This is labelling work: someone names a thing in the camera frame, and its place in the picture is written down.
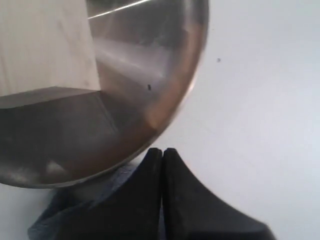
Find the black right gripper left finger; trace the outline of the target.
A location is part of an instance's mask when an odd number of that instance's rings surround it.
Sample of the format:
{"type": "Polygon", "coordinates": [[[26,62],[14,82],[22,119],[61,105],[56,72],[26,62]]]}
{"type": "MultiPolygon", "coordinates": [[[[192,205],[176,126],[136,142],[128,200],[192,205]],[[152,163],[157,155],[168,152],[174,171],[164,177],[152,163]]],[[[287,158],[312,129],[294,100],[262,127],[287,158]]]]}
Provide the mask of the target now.
{"type": "Polygon", "coordinates": [[[157,240],[163,153],[151,148],[128,180],[105,200],[72,211],[64,240],[157,240]]]}

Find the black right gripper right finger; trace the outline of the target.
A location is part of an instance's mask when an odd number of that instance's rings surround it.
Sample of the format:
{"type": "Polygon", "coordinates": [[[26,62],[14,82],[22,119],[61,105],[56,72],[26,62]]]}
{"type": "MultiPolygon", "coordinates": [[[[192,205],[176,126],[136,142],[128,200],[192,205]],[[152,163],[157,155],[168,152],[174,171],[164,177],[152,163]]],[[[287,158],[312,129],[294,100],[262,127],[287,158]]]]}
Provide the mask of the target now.
{"type": "Polygon", "coordinates": [[[163,154],[162,207],[169,240],[273,240],[270,228],[228,205],[189,170],[178,151],[163,154]]]}

